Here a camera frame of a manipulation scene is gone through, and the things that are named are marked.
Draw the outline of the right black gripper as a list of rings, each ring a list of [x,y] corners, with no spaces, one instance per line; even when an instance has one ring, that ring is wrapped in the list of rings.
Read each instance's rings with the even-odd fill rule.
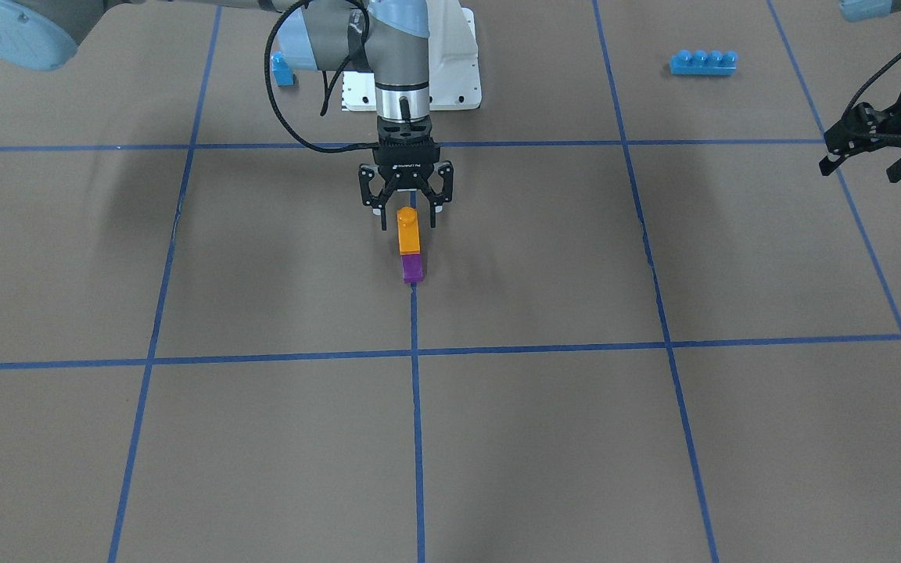
[[[454,198],[454,165],[440,161],[439,144],[432,137],[433,122],[429,117],[410,121],[378,118],[379,145],[373,149],[375,165],[358,167],[361,202],[375,211],[380,229],[386,231],[387,204],[398,189],[418,190],[429,204],[429,227],[435,228],[437,214]],[[373,192],[373,179],[385,184]],[[430,178],[440,181],[434,189]]]

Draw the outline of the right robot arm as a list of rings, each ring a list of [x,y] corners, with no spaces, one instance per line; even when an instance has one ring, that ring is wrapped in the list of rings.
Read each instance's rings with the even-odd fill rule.
[[[120,1],[0,1],[0,58],[41,72],[60,69]],[[433,138],[430,62],[435,11],[428,1],[224,1],[222,7],[273,16],[260,54],[266,99],[295,142],[321,154],[369,151],[357,172],[364,206],[380,216],[396,192],[417,192],[429,224],[453,199],[453,165]],[[271,55],[293,70],[322,74],[328,102],[343,72],[368,74],[375,93],[376,139],[328,147],[289,123],[273,88]]]

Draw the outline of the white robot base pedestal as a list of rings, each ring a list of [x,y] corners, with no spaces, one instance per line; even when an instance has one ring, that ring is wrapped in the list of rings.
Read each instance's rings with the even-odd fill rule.
[[[341,107],[390,121],[482,102],[473,13],[458,1],[365,1],[368,72],[343,74]]]

